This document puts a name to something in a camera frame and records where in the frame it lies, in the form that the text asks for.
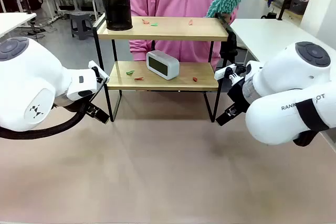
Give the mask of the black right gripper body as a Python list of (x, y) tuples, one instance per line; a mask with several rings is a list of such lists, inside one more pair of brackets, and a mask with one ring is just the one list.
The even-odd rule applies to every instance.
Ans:
[(243, 95), (243, 83), (234, 84), (231, 89), (227, 92), (227, 95), (233, 101), (233, 104), (229, 107), (235, 112), (244, 112), (246, 113), (250, 104), (247, 102)]

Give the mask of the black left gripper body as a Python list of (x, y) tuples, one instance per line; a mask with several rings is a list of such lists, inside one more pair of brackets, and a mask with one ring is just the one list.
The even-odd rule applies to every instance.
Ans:
[(97, 114), (97, 107), (92, 104), (91, 102), (84, 102), (81, 105), (81, 114), (88, 115), (88, 116), (96, 116)]

